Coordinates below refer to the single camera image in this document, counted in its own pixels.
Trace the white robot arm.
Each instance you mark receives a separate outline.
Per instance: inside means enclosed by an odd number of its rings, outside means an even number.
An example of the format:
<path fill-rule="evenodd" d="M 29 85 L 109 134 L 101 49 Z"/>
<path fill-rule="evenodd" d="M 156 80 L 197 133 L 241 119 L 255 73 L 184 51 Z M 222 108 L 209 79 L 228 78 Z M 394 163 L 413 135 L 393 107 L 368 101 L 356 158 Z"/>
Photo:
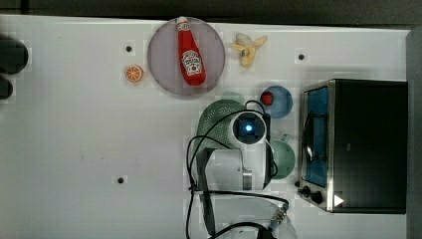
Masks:
<path fill-rule="evenodd" d="M 211 239 L 229 236 L 234 229 L 275 237 L 289 201 L 264 192 L 271 181 L 291 174 L 296 157 L 290 137 L 272 139 L 270 130 L 271 117 L 258 111 L 201 116 L 186 163 Z"/>

